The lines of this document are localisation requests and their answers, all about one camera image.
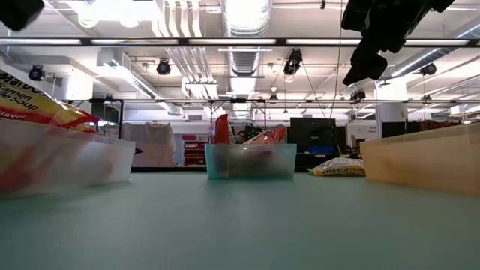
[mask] translucent plastic container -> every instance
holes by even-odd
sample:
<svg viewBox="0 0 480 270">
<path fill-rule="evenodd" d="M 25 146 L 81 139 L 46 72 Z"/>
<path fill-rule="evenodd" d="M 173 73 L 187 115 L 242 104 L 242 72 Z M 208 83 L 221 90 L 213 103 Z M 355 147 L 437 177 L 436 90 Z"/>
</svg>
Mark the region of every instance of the translucent plastic container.
<svg viewBox="0 0 480 270">
<path fill-rule="evenodd" d="M 205 145 L 209 179 L 292 179 L 297 145 Z"/>
<path fill-rule="evenodd" d="M 0 198 L 126 181 L 135 143 L 45 124 L 0 120 Z"/>
</svg>

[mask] plastic bag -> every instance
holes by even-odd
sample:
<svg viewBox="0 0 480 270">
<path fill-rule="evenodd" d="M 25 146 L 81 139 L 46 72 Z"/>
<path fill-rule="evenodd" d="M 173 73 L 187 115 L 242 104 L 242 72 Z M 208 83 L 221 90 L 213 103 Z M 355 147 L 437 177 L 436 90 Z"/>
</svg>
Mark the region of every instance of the plastic bag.
<svg viewBox="0 0 480 270">
<path fill-rule="evenodd" d="M 232 128 L 228 122 L 228 115 L 220 115 L 220 117 L 211 124 L 208 130 L 208 141 L 211 144 L 234 144 L 235 137 L 233 136 Z"/>
<path fill-rule="evenodd" d="M 21 120 L 91 133 L 98 118 L 21 82 L 0 70 L 0 119 Z"/>
<path fill-rule="evenodd" d="M 345 157 L 326 161 L 308 171 L 315 176 L 365 176 L 363 160 Z"/>
<path fill-rule="evenodd" d="M 274 128 L 271 130 L 264 131 L 254 138 L 250 139 L 244 144 L 279 144 L 285 143 L 287 134 L 286 128 Z"/>
</svg>

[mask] workbench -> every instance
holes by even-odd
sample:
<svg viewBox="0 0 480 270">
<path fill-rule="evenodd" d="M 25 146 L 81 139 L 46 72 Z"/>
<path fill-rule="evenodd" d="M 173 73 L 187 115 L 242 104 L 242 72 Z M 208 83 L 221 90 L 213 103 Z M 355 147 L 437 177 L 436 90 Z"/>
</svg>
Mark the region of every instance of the workbench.
<svg viewBox="0 0 480 270">
<path fill-rule="evenodd" d="M 480 269 L 480 199 L 366 181 L 132 174 L 0 201 L 0 269 Z"/>
</svg>

